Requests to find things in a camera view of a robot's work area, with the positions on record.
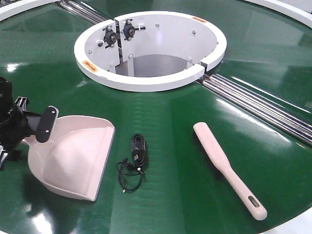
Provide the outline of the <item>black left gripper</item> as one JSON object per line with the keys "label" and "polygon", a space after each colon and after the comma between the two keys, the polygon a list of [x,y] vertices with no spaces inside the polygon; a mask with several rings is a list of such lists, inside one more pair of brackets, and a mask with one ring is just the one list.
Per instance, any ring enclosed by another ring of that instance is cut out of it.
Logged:
{"label": "black left gripper", "polygon": [[59,110],[48,106],[39,120],[39,114],[26,110],[28,98],[18,97],[12,106],[0,114],[0,169],[5,162],[20,161],[21,151],[17,146],[26,137],[36,134],[36,140],[45,143],[49,140]]}

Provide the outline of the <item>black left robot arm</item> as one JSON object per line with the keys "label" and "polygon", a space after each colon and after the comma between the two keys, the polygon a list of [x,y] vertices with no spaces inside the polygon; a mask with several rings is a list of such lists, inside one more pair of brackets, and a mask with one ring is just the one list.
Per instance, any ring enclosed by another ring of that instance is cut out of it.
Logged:
{"label": "black left robot arm", "polygon": [[35,136],[40,143],[50,138],[59,110],[48,106],[43,114],[27,111],[28,98],[12,98],[12,83],[0,78],[0,169],[8,160],[17,160],[16,147],[26,137]]}

